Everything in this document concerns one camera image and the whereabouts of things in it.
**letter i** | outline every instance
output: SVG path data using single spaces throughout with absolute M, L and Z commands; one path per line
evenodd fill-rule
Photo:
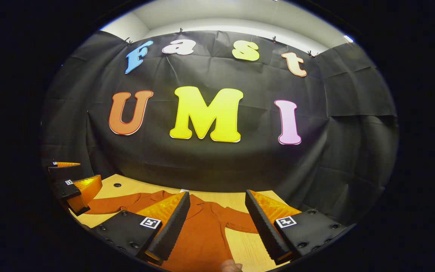
M 278 141 L 282 145 L 297 145 L 302 138 L 296 131 L 295 109 L 296 104 L 288 100 L 276 100 L 275 105 L 279 108 L 281 116 L 281 135 Z

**wooden tabletop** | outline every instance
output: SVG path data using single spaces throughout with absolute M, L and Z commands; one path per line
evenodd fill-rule
M 122 186 L 115 187 L 114 184 L 116 183 L 122 184 Z M 126 196 L 133 193 L 155 193 L 160 190 L 165 190 L 168 193 L 179 193 L 181 190 L 181 188 L 169 188 L 154 184 L 147 184 L 145 182 L 129 179 L 121 175 L 113 175 L 108 177 L 102 180 L 102 184 L 102 189 L 97 194 L 95 199 Z M 248 212 L 245 206 L 245 193 L 210 193 L 200 191 L 189 191 L 189 193 L 197 196 L 203 201 L 212 201 L 223 207 L 230 207 L 241 212 Z M 260 193 L 285 203 L 273 191 L 262 191 Z M 80 216 L 75 216 L 72 213 L 72 215 L 78 221 L 80 221 L 82 224 L 86 224 L 89 227 L 95 227 L 115 214 L 116 212 L 106 215 L 83 214 Z M 243 264 L 243 272 L 265 272 L 278 267 L 268 255 L 266 249 L 264 248 L 263 242 L 259 238 L 259 234 L 245 233 L 226 228 L 226 238 L 228 239 L 228 244 L 234 260 L 236 263 Z

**orange garment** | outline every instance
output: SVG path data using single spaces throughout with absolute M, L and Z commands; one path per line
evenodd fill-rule
M 90 201 L 89 214 L 113 213 L 120 210 L 138 212 L 173 193 L 136 193 Z M 173 272 L 220 272 L 221 263 L 233 259 L 226 239 L 225 227 L 258 233 L 248 213 L 215 202 L 202 201 L 190 195 L 190 208 L 176 245 L 160 267 Z

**black fabric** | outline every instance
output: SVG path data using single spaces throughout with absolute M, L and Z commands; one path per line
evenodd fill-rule
M 194 52 L 162 53 L 177 39 L 196 41 Z M 125 74 L 126 55 L 148 40 L 153 44 L 143 63 Z M 237 40 L 256 43 L 259 60 L 235 59 L 231 51 Z M 342 224 L 363 215 L 387 184 L 397 147 L 396 126 L 389 125 L 395 107 L 380 73 L 357 45 L 312 58 L 288 45 L 224 31 L 172 33 L 127 45 L 98 31 L 64 63 L 45 100 L 43 160 L 80 162 L 87 176 L 103 179 L 121 174 L 189 190 L 274 190 L 295 208 L 319 209 Z M 307 76 L 289 71 L 281 57 L 285 52 L 304 60 L 300 67 Z M 174 91 L 182 86 L 199 88 L 207 105 L 223 88 L 242 91 L 241 141 L 212 141 L 215 123 L 199 139 L 192 122 L 190 139 L 171 138 L 178 105 Z M 122 121 L 129 122 L 133 95 L 142 90 L 154 95 L 140 129 L 130 136 L 113 133 L 112 96 L 131 93 L 122 113 Z M 277 99 L 297 104 L 299 145 L 278 142 Z M 387 124 L 377 124 L 383 119 Z

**yellow letter m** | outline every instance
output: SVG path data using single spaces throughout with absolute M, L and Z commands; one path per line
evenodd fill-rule
M 188 127 L 190 117 L 200 139 L 206 136 L 216 119 L 216 128 L 211 132 L 213 141 L 232 143 L 240 141 L 241 135 L 237 130 L 238 103 L 243 98 L 240 90 L 223 88 L 209 107 L 196 87 L 180 87 L 176 89 L 175 94 L 179 97 L 179 106 L 176 127 L 170 132 L 172 138 L 189 139 L 192 136 L 192 131 Z

